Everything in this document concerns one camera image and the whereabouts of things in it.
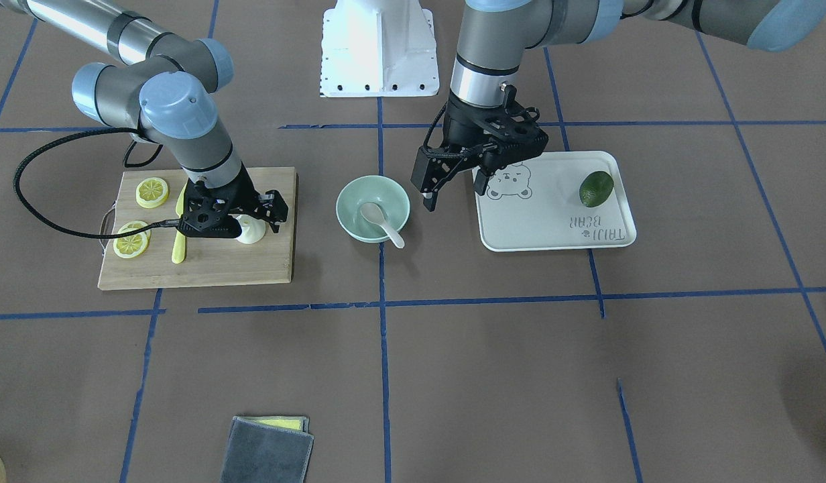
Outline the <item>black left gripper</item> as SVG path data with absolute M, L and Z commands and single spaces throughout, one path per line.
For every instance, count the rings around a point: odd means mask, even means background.
M 544 152 L 550 138 L 538 125 L 539 110 L 521 106 L 516 94 L 514 85 L 498 88 L 495 107 L 473 106 L 449 95 L 439 116 L 443 120 L 440 147 L 430 147 L 424 140 L 411 174 L 426 210 L 436 209 L 440 190 L 462 171 L 478 168 L 473 187 L 481 197 L 497 171 Z

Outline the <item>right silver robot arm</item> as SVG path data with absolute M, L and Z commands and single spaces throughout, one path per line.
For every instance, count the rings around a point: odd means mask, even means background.
M 212 95 L 233 79 L 227 49 L 210 38 L 187 40 L 152 19 L 110 1 L 0 1 L 121 61 L 86 64 L 72 81 L 78 110 L 101 124 L 39 147 L 13 178 L 19 202 L 40 222 L 79 236 L 40 214 L 21 191 L 21 176 L 44 152 L 91 136 L 128 133 L 137 142 L 169 149 L 186 173 L 182 213 L 135 229 L 171 228 L 186 237 L 233 239 L 238 216 L 264 222 L 274 233 L 288 220 L 281 193 L 258 192 L 233 146 Z

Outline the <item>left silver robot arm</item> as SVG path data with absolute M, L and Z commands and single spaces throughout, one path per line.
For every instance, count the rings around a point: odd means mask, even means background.
M 475 169 L 474 191 L 509 165 L 541 156 L 548 135 L 539 110 L 517 102 L 525 51 L 602 40 L 623 19 L 645 17 L 780 52 L 805 39 L 826 15 L 826 1 L 468 1 L 459 30 L 439 146 L 423 142 L 411 183 L 434 211 L 438 193 Z

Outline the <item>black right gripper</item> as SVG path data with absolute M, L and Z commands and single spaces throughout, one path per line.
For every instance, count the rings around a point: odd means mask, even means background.
M 186 237 L 235 239 L 242 229 L 235 219 L 248 215 L 268 223 L 279 233 L 288 219 L 288 204 L 278 191 L 259 193 L 250 180 L 233 180 L 208 189 L 204 183 L 187 181 L 184 213 L 176 229 Z

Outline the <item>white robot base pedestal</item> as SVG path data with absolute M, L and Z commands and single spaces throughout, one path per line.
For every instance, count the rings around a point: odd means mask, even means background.
M 337 1 L 322 21 L 319 95 L 435 96 L 434 16 L 418 1 Z

